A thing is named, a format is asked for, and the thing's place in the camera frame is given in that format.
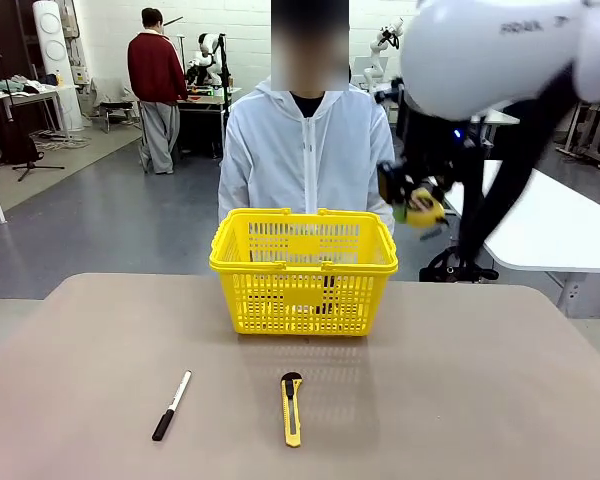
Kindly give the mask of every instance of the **white hooded jacket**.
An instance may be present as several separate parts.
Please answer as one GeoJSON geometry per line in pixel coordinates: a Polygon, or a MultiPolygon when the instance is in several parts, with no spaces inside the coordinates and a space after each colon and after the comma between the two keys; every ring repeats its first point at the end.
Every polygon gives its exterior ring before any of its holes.
{"type": "Polygon", "coordinates": [[[266,80],[236,102],[227,126],[218,191],[222,221],[234,208],[369,211],[393,232],[376,165],[395,160],[389,122],[370,95],[326,92],[304,118],[289,92],[266,80]]]}

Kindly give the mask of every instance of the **chair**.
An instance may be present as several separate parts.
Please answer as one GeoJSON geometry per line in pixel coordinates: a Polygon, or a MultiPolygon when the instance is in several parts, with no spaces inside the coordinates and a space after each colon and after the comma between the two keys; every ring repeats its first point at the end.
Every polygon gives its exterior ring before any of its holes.
{"type": "Polygon", "coordinates": [[[134,121],[133,94],[125,88],[121,79],[94,78],[91,80],[91,98],[94,110],[98,109],[98,116],[104,117],[105,133],[111,131],[112,113],[124,112],[128,122],[134,121]]]}

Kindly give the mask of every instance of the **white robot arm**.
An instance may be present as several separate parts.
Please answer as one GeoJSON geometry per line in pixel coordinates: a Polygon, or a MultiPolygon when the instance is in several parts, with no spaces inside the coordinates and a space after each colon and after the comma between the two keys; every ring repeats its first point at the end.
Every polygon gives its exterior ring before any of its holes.
{"type": "Polygon", "coordinates": [[[600,0],[425,0],[403,43],[405,91],[428,115],[536,98],[570,64],[578,96],[600,102],[600,0]]]}
{"type": "Polygon", "coordinates": [[[214,33],[200,35],[200,51],[194,53],[193,61],[189,66],[206,67],[207,74],[211,77],[211,85],[222,85],[220,72],[222,71],[222,58],[218,52],[218,38],[214,33]]]}
{"type": "Polygon", "coordinates": [[[393,82],[391,94],[402,92],[409,107],[404,163],[379,167],[380,190],[403,208],[407,223],[416,224],[412,215],[426,226],[433,209],[412,202],[421,184],[435,176],[432,196],[442,202],[462,182],[457,255],[471,265],[522,194],[560,120],[578,100],[600,103],[600,0],[424,0],[419,7],[404,34],[402,85],[393,82]],[[483,198],[486,147],[470,119],[519,100],[533,107],[483,198]]]}
{"type": "Polygon", "coordinates": [[[376,39],[371,42],[371,67],[365,68],[364,77],[367,81],[369,92],[376,89],[376,85],[384,80],[384,69],[380,64],[380,53],[389,48],[389,45],[397,49],[400,48],[400,36],[404,30],[402,18],[397,18],[386,27],[382,27],[376,36],[376,39]]]}

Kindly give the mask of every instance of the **yellow basket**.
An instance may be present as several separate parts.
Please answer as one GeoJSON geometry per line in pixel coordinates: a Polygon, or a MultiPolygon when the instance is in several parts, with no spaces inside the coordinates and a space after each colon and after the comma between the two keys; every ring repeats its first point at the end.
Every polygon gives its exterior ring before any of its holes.
{"type": "Polygon", "coordinates": [[[367,335],[398,270],[395,243],[373,213],[233,210],[211,249],[238,333],[367,335]]]}

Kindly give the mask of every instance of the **gray pants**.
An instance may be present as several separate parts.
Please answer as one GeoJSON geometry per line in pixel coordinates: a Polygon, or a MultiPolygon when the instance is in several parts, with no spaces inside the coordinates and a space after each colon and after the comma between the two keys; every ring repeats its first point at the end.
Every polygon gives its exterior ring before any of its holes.
{"type": "Polygon", "coordinates": [[[140,102],[142,146],[140,161],[145,171],[153,164],[155,173],[173,172],[171,153],[180,132],[180,110],[165,103],[140,102]]]}

